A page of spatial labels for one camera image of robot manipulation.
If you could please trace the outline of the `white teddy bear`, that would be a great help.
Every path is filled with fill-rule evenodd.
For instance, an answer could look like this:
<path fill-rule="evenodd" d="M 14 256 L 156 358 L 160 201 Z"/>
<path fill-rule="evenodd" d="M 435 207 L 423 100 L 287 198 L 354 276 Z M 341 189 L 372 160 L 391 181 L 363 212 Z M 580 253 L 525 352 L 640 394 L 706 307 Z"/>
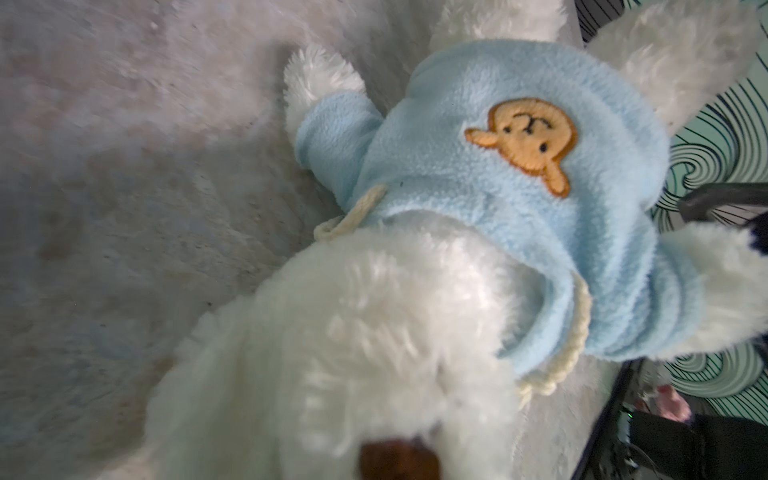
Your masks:
<path fill-rule="evenodd" d="M 582 51 L 651 108 L 669 141 L 667 171 L 674 133 L 747 71 L 762 36 L 746 1 L 650 1 L 571 47 L 558 40 L 563 8 L 450 1 L 428 57 L 482 40 Z M 179 344 L 147 407 L 150 476 L 509 478 L 519 412 L 596 357 L 581 354 L 550 383 L 501 356 L 542 310 L 542 276 L 435 213 L 330 239 L 316 230 L 253 295 L 204 314 Z M 767 258 L 746 230 L 657 231 L 692 260 L 704 310 L 689 338 L 642 357 L 719 352 L 766 332 Z"/>

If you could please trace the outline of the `light blue fleece hoodie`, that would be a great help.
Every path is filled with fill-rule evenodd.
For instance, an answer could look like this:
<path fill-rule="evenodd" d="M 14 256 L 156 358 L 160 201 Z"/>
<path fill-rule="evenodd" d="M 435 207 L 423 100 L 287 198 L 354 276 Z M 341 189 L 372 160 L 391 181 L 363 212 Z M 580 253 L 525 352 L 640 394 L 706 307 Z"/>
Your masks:
<path fill-rule="evenodd" d="M 694 264 L 647 214 L 668 138 L 606 64 L 554 43 L 455 45 L 416 68 L 387 114 L 318 47 L 294 54 L 285 82 L 297 160 L 343 209 L 318 238 L 435 213 L 542 276 L 542 310 L 500 352 L 519 375 L 554 383 L 581 354 L 651 356 L 701 325 Z"/>

